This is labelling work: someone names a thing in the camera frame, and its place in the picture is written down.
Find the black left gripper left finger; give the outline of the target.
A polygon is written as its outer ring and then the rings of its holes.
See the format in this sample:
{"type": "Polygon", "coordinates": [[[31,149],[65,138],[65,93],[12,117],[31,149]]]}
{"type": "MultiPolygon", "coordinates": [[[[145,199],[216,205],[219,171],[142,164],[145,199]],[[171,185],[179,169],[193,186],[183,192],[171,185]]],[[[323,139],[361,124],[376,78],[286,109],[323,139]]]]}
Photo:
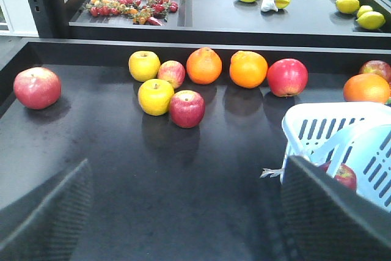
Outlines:
{"type": "Polygon", "coordinates": [[[1,260],[70,260],[92,202],[84,159],[1,209],[1,260]]]}

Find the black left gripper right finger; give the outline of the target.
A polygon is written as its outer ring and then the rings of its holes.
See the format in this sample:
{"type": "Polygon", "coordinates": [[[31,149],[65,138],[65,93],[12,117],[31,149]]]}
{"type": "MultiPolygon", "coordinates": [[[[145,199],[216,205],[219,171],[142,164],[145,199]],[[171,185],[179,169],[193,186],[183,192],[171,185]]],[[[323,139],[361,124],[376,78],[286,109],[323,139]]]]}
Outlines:
{"type": "Polygon", "coordinates": [[[390,213],[300,156],[288,158],[281,197],[304,260],[390,260],[390,213]]]}

